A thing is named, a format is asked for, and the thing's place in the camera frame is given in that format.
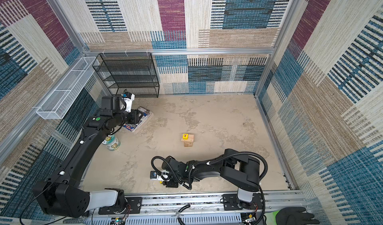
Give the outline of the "plain wood block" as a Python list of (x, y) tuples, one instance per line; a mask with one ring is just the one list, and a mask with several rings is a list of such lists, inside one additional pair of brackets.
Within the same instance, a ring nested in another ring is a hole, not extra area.
[(194, 142), (194, 134), (188, 134), (189, 138), (187, 140), (184, 140), (183, 138), (181, 139), (182, 142)]

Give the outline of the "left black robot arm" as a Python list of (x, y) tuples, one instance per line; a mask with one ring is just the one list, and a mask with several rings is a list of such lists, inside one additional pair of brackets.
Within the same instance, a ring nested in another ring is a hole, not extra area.
[(37, 182), (33, 187), (33, 195), (45, 214), (78, 218), (97, 208), (112, 213), (126, 209), (122, 190), (86, 192), (79, 185), (96, 150), (115, 132), (115, 127), (140, 121), (139, 112), (132, 109), (134, 99), (130, 92), (102, 97), (101, 109), (87, 118), (79, 139), (61, 165), (46, 181)]

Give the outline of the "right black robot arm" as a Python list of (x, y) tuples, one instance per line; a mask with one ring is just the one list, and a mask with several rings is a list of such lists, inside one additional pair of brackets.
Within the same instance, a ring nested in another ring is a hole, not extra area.
[(268, 172), (268, 164), (261, 155), (233, 149), (225, 149), (217, 158), (186, 163), (172, 156), (155, 156), (151, 166), (150, 179), (162, 182), (167, 188), (181, 185), (191, 190), (193, 182), (221, 177), (238, 188), (238, 200), (246, 203), (251, 203), (253, 194), (261, 191), (260, 182)]

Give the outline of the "black and green gloved hand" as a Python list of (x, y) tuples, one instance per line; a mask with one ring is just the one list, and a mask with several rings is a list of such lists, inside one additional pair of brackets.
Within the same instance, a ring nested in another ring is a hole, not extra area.
[(286, 207), (271, 213), (265, 213), (265, 225), (319, 225), (311, 213), (307, 213), (304, 207)]

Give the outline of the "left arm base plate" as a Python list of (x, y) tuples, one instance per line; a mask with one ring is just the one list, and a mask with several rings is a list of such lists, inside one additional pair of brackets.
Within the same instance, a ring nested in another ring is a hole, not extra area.
[(139, 214), (142, 207), (142, 197), (126, 197), (122, 215)]

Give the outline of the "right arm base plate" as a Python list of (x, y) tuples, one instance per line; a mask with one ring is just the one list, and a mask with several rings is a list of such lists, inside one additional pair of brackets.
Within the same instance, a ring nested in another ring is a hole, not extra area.
[(253, 194), (251, 202), (241, 201), (237, 194), (224, 194), (220, 199), (225, 211), (235, 210), (262, 210), (265, 205), (265, 199), (261, 194)]

